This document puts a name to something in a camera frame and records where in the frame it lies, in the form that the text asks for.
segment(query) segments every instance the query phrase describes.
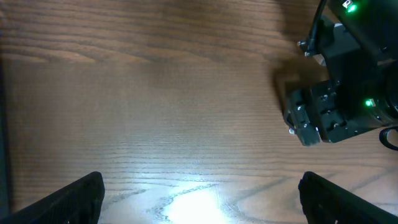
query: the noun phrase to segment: green led light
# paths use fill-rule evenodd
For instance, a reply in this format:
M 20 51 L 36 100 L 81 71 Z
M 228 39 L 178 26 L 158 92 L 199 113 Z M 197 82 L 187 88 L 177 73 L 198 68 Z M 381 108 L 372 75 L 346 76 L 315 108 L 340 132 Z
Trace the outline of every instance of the green led light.
M 365 101 L 365 105 L 366 105 L 366 106 L 373 106 L 373 103 L 372 103 L 371 100 L 366 100 L 366 101 Z
M 354 12 L 356 10 L 356 5 L 352 5 L 347 9 L 347 12 Z

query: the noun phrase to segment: glowing green light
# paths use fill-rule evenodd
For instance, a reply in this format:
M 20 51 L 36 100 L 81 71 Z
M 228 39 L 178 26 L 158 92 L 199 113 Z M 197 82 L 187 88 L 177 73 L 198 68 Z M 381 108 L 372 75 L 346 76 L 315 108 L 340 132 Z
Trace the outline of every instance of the glowing green light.
M 372 103 L 371 100 L 366 100 L 366 101 L 365 101 L 365 105 L 366 105 L 366 106 L 373 106 L 373 103 Z
M 347 9 L 347 12 L 354 12 L 356 10 L 356 5 L 352 5 Z

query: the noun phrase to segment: wood grain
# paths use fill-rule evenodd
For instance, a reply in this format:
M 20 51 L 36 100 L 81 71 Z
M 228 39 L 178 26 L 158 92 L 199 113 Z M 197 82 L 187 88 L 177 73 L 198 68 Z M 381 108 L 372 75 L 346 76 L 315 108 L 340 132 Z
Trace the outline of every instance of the wood grain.
M 97 170 L 103 224 L 305 223 L 312 170 L 398 213 L 377 132 L 307 148 L 283 122 L 285 93 L 327 78 L 295 46 L 316 7 L 1 1 L 12 209 Z
M 398 213 L 398 154 L 377 132 L 301 146 L 270 67 L 12 63 L 13 209 L 98 170 L 100 223 L 305 223 L 312 170 Z

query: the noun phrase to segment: brown wooden surface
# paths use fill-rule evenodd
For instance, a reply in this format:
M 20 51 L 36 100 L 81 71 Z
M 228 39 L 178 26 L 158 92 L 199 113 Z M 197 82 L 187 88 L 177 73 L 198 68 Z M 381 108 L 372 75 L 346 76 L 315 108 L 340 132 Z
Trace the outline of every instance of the brown wooden surface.
M 279 96 L 326 78 L 295 47 L 315 9 L 2 2 L 13 210 L 97 170 L 100 223 L 305 223 L 312 170 L 398 213 L 398 154 L 377 131 L 311 148 L 287 132 Z

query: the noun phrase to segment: wooden table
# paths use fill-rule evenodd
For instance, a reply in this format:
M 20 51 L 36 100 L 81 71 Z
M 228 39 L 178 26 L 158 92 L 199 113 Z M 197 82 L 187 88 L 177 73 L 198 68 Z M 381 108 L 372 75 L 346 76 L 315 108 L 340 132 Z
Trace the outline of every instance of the wooden table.
M 312 170 L 398 213 L 377 131 L 307 148 L 282 119 L 286 91 L 327 78 L 295 46 L 316 6 L 5 0 L 12 209 L 97 170 L 100 223 L 305 223 Z

